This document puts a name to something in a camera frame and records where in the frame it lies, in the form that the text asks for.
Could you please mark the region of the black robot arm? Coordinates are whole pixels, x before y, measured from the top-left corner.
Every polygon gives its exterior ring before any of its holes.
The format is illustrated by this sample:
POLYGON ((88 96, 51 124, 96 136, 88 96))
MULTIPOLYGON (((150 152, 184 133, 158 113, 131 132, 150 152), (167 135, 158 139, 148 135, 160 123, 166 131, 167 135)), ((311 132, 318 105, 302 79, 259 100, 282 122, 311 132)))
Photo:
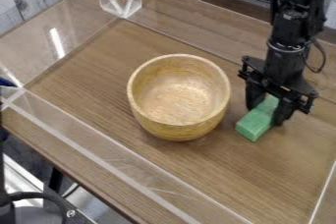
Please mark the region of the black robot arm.
POLYGON ((324 30, 324 0, 268 0, 271 2, 272 33, 264 59, 243 56, 239 77, 246 81, 246 104, 250 109, 267 95, 279 98, 272 123, 280 126, 296 111, 311 112, 318 90, 303 73, 319 73, 324 67, 308 64, 311 48, 319 45, 316 36, 324 30))

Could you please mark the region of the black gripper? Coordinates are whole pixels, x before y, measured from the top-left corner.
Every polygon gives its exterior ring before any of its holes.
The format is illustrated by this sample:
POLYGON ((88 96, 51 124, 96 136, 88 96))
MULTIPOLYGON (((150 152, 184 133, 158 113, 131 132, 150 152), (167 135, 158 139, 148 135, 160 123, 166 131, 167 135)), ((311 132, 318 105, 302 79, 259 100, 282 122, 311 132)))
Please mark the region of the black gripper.
POLYGON ((246 105, 252 110, 268 94, 279 98, 272 123, 280 126, 295 111, 311 112, 318 90, 304 79, 311 41, 283 44, 268 40, 267 58, 242 57, 238 76, 246 81, 246 105))

